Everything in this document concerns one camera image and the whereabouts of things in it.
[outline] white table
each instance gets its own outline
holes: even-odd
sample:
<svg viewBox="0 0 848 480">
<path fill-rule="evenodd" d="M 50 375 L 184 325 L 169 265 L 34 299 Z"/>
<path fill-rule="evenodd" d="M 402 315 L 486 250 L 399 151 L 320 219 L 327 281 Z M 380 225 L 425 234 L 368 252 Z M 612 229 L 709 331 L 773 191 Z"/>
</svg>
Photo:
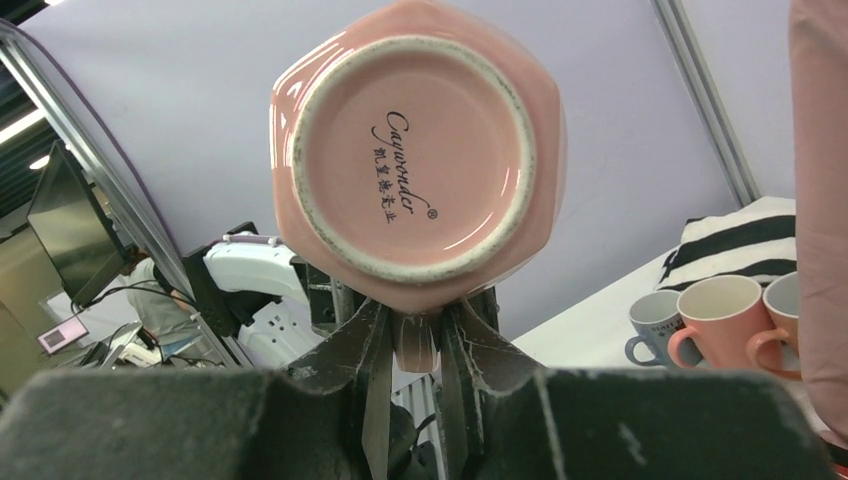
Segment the white table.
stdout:
<svg viewBox="0 0 848 480">
<path fill-rule="evenodd" d="M 770 209 L 794 200 L 765 197 L 744 210 Z M 624 344 L 636 333 L 628 321 L 630 306 L 650 293 L 659 281 L 668 251 L 651 260 L 582 302 L 519 337 L 513 343 L 541 364 L 551 368 L 645 368 L 624 355 Z M 647 349 L 639 358 L 650 358 Z M 801 382 L 783 382 L 815 430 L 825 426 L 810 406 Z"/>
</svg>

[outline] mug rim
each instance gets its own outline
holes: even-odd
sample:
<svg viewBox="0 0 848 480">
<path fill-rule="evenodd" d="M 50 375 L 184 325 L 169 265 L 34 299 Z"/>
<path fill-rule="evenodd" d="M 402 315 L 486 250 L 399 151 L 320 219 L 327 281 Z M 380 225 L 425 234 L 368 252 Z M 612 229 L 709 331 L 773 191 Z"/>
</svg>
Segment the mug rim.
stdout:
<svg viewBox="0 0 848 480">
<path fill-rule="evenodd" d="M 652 297 L 655 297 L 655 296 L 668 296 L 669 294 L 675 296 L 676 299 L 677 299 L 674 302 L 674 312 L 672 312 L 670 315 L 666 315 L 665 317 L 663 317 L 659 320 L 653 320 L 653 321 L 650 321 L 650 322 L 642 322 L 642 321 L 636 320 L 633 317 L 633 309 L 636 308 L 636 305 L 638 305 L 640 302 L 647 301 L 647 300 L 649 300 L 649 299 L 651 299 Z M 630 318 L 631 322 L 633 322 L 637 325 L 656 325 L 657 323 L 667 322 L 667 321 L 671 320 L 672 318 L 674 318 L 675 316 L 680 315 L 680 310 L 677 308 L 677 301 L 679 299 L 680 299 L 680 292 L 678 292 L 676 290 L 655 290 L 651 293 L 648 293 L 646 295 L 639 297 L 638 300 L 633 302 L 633 304 L 630 305 L 630 309 L 627 311 L 627 316 Z"/>
<path fill-rule="evenodd" d="M 683 308 L 681 308 L 681 303 L 683 303 L 684 299 L 687 298 L 686 294 L 688 293 L 689 296 L 691 296 L 692 295 L 691 292 L 696 291 L 696 290 L 694 290 L 695 288 L 704 288 L 704 285 L 709 285 L 710 283 L 716 283 L 718 281 L 726 281 L 728 279 L 733 279 L 733 280 L 736 280 L 736 281 L 743 281 L 745 283 L 748 283 L 750 285 L 755 286 L 756 290 L 757 290 L 756 297 L 750 303 L 746 304 L 744 308 L 737 309 L 737 311 L 730 313 L 730 314 L 727 314 L 727 315 L 723 315 L 721 317 L 712 317 L 712 318 L 696 317 L 694 315 L 689 315 L 689 314 L 685 313 L 683 311 Z M 746 277 L 744 275 L 716 275 L 714 277 L 709 277 L 709 278 L 705 278 L 703 280 L 699 280 L 699 281 L 693 283 L 692 285 L 689 285 L 686 288 L 686 290 L 684 290 L 683 293 L 680 294 L 680 297 L 677 299 L 677 311 L 680 312 L 680 315 L 684 318 L 684 320 L 693 320 L 693 321 L 696 321 L 696 322 L 719 322 L 719 321 L 722 321 L 722 320 L 727 320 L 729 318 L 733 318 L 733 317 L 735 317 L 735 316 L 737 316 L 737 315 L 739 315 L 743 312 L 747 312 L 748 310 L 753 308 L 757 304 L 757 302 L 761 301 L 762 299 L 763 299 L 763 286 L 760 285 L 753 278 Z"/>
<path fill-rule="evenodd" d="M 781 281 L 785 281 L 786 279 L 791 278 L 791 277 L 797 278 L 798 277 L 798 271 L 796 270 L 794 272 L 790 272 L 790 273 L 787 273 L 785 275 L 782 275 L 777 280 L 771 282 L 769 284 L 769 286 L 766 287 L 766 289 L 763 291 L 763 303 L 765 304 L 766 308 L 769 309 L 770 312 L 774 312 L 774 313 L 781 315 L 781 316 L 784 316 L 786 318 L 791 318 L 792 320 L 798 320 L 799 314 L 797 314 L 797 313 L 786 313 L 784 310 L 781 310 L 781 309 L 775 307 L 771 302 L 769 302 L 769 299 L 768 299 L 769 292 L 771 291 L 772 287 L 774 287 L 775 285 L 777 285 Z M 800 303 L 800 296 L 801 296 L 800 292 L 798 292 L 798 296 L 799 296 L 799 303 Z"/>
<path fill-rule="evenodd" d="M 379 259 L 365 253 L 337 233 L 324 220 L 309 192 L 304 149 L 309 134 L 309 120 L 320 108 L 323 92 L 335 88 L 346 77 L 351 66 L 368 62 L 374 57 L 397 50 L 426 50 L 447 55 L 475 70 L 492 89 L 499 92 L 511 112 L 520 149 L 521 175 L 512 200 L 501 222 L 494 230 L 468 251 L 433 264 L 408 265 Z M 509 79 L 489 60 L 464 45 L 427 35 L 396 35 L 372 42 L 335 62 L 322 73 L 306 94 L 301 113 L 292 132 L 287 152 L 292 167 L 295 196 L 309 227 L 342 261 L 377 278 L 399 283 L 424 283 L 447 280 L 479 268 L 491 260 L 521 227 L 532 197 L 536 179 L 536 141 L 529 112 Z"/>
</svg>

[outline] mug handle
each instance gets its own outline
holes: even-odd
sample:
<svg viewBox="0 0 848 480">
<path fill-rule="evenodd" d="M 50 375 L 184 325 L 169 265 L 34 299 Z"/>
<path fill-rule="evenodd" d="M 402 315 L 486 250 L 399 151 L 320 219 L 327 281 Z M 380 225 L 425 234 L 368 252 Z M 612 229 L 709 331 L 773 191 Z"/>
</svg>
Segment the mug handle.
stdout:
<svg viewBox="0 0 848 480">
<path fill-rule="evenodd" d="M 801 380 L 801 372 L 798 370 L 778 370 L 766 367 L 760 363 L 760 349 L 763 345 L 769 342 L 786 341 L 788 339 L 789 333 L 782 328 L 766 330 L 765 332 L 760 332 L 754 335 L 745 345 L 745 352 L 748 354 L 748 360 L 750 360 L 755 367 L 771 372 L 778 377 L 783 377 L 788 380 Z"/>
<path fill-rule="evenodd" d="M 689 365 L 680 358 L 680 344 L 687 338 L 692 338 L 694 340 L 697 336 L 698 331 L 689 325 L 686 325 L 680 330 L 674 332 L 671 338 L 668 339 L 668 356 L 671 357 L 671 360 L 678 366 L 682 368 L 697 368 L 695 365 Z"/>
<path fill-rule="evenodd" d="M 644 338 L 638 335 L 627 341 L 627 343 L 624 345 L 624 355 L 627 356 L 627 359 L 635 363 L 636 365 L 639 365 L 640 367 L 656 367 L 662 365 L 660 359 L 656 357 L 644 361 L 636 358 L 636 355 L 634 355 L 633 350 L 636 348 L 636 345 L 639 345 L 640 343 L 644 343 L 645 345 L 648 344 L 648 342 L 645 341 Z"/>
</svg>

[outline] fluorescent light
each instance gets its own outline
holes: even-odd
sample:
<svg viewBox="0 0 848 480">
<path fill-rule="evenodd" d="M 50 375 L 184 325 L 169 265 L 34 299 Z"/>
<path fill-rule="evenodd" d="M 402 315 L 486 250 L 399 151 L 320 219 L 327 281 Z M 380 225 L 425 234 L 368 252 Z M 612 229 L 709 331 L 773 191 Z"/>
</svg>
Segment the fluorescent light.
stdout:
<svg viewBox="0 0 848 480">
<path fill-rule="evenodd" d="M 32 162 L 29 166 L 30 170 L 38 170 L 40 168 L 44 168 L 47 166 L 47 162 L 50 161 L 50 155 L 45 155 L 38 160 Z"/>
<path fill-rule="evenodd" d="M 0 145 L 6 143 L 10 138 L 23 132 L 41 120 L 44 120 L 44 112 L 41 110 L 35 110 L 34 112 L 26 114 L 15 123 L 9 125 L 3 130 L 0 130 Z"/>
</svg>

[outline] gray shirt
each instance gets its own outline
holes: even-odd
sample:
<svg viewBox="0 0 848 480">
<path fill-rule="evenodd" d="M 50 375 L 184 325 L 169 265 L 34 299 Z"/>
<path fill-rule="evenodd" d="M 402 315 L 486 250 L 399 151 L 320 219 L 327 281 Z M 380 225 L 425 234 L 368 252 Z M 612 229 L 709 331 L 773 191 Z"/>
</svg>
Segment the gray shirt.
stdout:
<svg viewBox="0 0 848 480">
<path fill-rule="evenodd" d="M 142 260 L 127 276 L 127 285 L 145 282 L 137 286 L 170 295 L 171 292 L 162 290 L 156 281 L 154 267 L 152 259 Z M 141 290 L 127 289 L 126 292 L 130 305 L 138 312 L 139 320 L 159 338 L 160 344 L 168 345 L 197 335 L 197 326 L 189 313 L 180 308 L 173 298 Z"/>
</svg>

